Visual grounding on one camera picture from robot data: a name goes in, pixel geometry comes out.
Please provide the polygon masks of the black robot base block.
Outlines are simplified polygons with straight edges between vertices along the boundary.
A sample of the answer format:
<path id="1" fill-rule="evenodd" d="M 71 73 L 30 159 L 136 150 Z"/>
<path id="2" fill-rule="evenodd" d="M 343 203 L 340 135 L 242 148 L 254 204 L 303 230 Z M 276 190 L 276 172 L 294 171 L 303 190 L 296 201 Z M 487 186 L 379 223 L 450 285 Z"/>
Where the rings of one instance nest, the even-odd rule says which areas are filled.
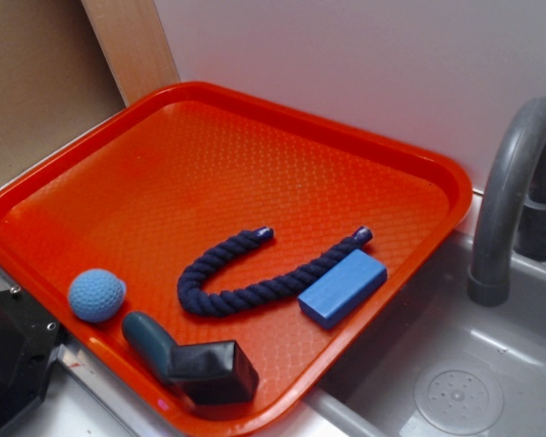
<path id="1" fill-rule="evenodd" d="M 0 291 L 0 435 L 45 399 L 60 325 L 28 292 Z"/>

